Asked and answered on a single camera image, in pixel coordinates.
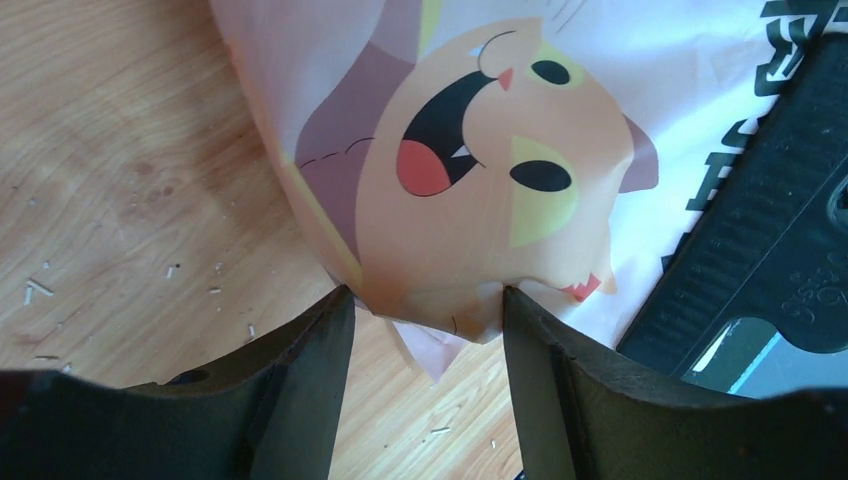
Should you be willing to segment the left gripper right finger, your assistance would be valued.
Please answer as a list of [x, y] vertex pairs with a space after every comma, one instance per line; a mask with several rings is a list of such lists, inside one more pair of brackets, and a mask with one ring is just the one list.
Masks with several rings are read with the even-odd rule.
[[643, 366], [509, 287], [503, 345], [530, 479], [843, 479], [847, 393], [755, 400]]

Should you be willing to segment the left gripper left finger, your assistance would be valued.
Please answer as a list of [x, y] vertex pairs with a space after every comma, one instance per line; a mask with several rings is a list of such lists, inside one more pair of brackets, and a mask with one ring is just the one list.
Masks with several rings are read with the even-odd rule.
[[325, 479], [354, 339], [345, 287], [171, 381], [1, 374], [5, 479]]

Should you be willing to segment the black bag clip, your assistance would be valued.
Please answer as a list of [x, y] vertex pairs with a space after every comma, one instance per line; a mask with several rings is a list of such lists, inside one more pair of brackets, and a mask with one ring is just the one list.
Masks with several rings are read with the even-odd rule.
[[617, 347], [770, 397], [847, 384], [847, 37], [817, 40]]

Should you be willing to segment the pink cat litter bag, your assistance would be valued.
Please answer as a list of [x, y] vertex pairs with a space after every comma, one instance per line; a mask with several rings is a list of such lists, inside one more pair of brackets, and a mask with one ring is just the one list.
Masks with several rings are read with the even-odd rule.
[[843, 1], [215, 1], [303, 235], [439, 379], [505, 287], [615, 345]]

